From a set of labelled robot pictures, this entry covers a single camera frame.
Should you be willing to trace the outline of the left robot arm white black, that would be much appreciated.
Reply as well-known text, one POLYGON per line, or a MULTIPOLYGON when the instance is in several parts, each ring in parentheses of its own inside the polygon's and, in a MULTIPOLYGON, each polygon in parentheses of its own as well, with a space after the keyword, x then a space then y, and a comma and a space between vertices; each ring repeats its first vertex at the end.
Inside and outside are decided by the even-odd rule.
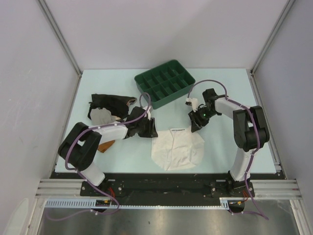
POLYGON ((134 107, 126 121, 89 127, 78 122, 58 148, 58 155, 65 160, 67 170, 75 170, 91 183, 96 195, 104 195, 108 190, 105 174, 93 162, 98 146, 115 140, 123 140, 138 135, 141 138, 158 137, 155 119, 151 117, 151 105, 134 107))

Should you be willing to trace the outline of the white underwear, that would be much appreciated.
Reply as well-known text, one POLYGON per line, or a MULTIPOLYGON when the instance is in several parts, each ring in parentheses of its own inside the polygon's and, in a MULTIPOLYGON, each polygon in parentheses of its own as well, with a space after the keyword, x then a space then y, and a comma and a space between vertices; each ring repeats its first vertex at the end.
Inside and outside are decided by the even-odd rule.
POLYGON ((203 156, 204 139, 191 127, 159 131, 152 139, 151 158, 165 171, 196 167, 203 156))

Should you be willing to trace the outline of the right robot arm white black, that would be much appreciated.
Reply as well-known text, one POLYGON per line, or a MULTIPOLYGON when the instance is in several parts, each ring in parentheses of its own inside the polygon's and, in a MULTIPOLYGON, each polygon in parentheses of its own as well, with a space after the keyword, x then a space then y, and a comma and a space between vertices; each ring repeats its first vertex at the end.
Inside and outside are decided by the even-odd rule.
POLYGON ((248 187, 250 170, 256 153, 270 139, 268 125, 261 106, 247 107, 230 99, 227 95, 217 95, 214 89, 202 93, 204 104, 189 95, 186 105, 192 107, 188 113, 191 132, 201 130, 213 116, 225 115, 233 120, 233 136, 238 147, 234 164, 227 173, 225 190, 230 196, 238 196, 248 187))

